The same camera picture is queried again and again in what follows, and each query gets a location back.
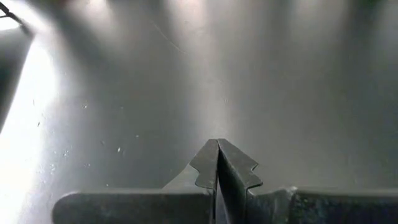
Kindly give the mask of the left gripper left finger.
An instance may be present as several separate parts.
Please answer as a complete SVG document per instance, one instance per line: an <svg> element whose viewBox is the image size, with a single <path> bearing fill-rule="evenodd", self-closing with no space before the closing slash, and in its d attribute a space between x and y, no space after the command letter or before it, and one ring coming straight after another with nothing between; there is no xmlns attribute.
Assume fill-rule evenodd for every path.
<svg viewBox="0 0 398 224"><path fill-rule="evenodd" d="M209 139L176 177L159 189L96 189L57 200L54 223L214 223L218 142Z"/></svg>

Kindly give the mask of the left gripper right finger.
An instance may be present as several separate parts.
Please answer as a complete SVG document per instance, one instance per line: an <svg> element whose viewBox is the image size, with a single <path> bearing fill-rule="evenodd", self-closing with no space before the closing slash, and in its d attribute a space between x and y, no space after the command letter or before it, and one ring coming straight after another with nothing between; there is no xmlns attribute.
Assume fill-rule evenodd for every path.
<svg viewBox="0 0 398 224"><path fill-rule="evenodd" d="M226 139L217 142L230 223L397 223L397 189L272 188L257 161Z"/></svg>

